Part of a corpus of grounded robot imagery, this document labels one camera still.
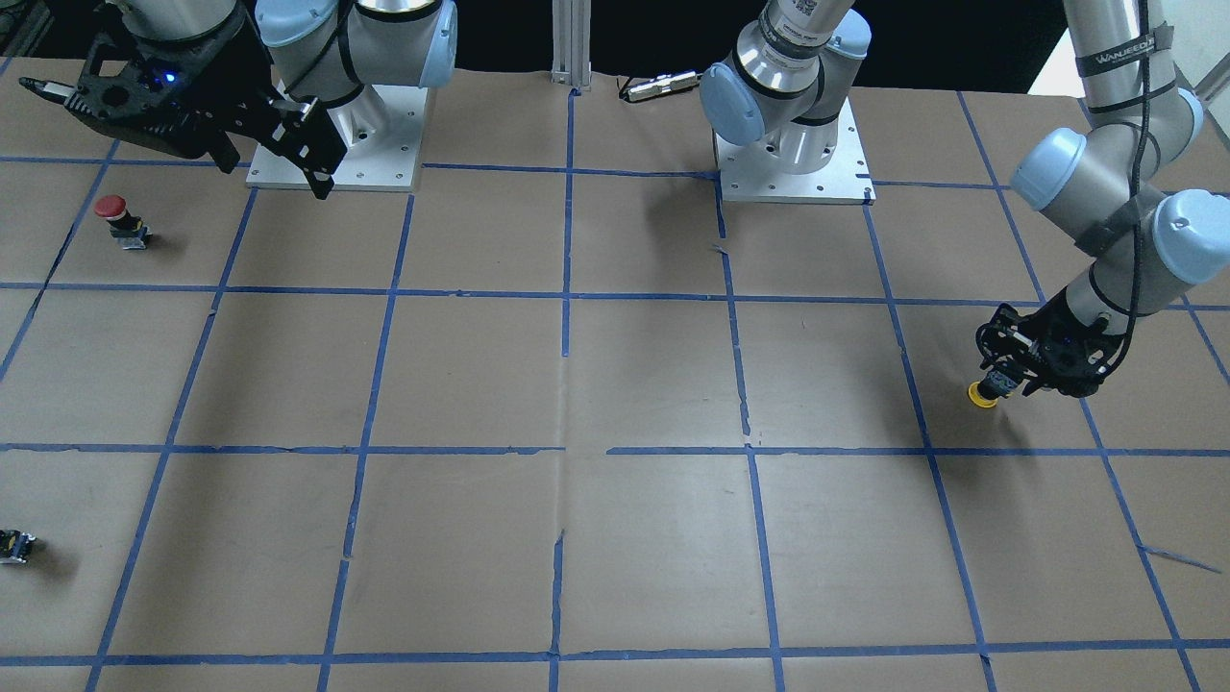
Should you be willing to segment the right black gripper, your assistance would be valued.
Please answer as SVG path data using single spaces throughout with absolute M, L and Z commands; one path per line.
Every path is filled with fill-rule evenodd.
M 290 161 L 316 200 L 335 188 L 348 150 L 319 98 L 282 96 L 252 18 L 220 18 L 194 37 L 149 38 L 105 18 L 75 85 L 31 76 L 18 84 L 91 130 L 197 161 L 208 155 L 225 175 L 240 154 L 232 135 L 257 140 Z

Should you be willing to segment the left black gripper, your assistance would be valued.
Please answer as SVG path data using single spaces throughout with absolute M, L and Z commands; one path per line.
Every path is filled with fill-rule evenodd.
M 1066 294 L 1050 297 L 1041 310 L 1020 315 L 1001 304 L 993 320 L 975 329 L 984 383 L 1009 383 L 1018 377 L 1022 397 L 1041 388 L 1085 398 L 1093 395 L 1119 366 L 1129 333 L 1111 334 L 1111 309 L 1096 309 L 1085 323 L 1069 307 Z

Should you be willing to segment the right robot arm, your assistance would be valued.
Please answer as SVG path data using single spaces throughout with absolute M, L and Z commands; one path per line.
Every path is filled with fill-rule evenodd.
M 430 91 L 449 82 L 453 1 L 98 1 L 74 84 L 22 77 L 102 136 L 184 161 L 240 163 L 247 184 L 415 188 Z

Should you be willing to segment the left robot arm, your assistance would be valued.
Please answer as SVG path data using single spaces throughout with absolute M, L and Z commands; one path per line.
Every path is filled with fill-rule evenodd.
M 1076 69 L 1093 127 L 1059 128 L 1020 162 L 1011 186 L 1073 238 L 1091 264 L 1031 313 L 1001 304 L 975 329 L 984 377 L 970 402 L 1015 391 L 1093 395 L 1125 360 L 1138 324 L 1228 265 L 1228 200 L 1151 184 L 1196 141 L 1204 109 L 1178 87 L 1173 28 L 1156 1 L 1066 1 Z M 717 141 L 769 146 L 792 172 L 827 163 L 836 120 L 873 31 L 849 1 L 769 1 L 700 80 Z

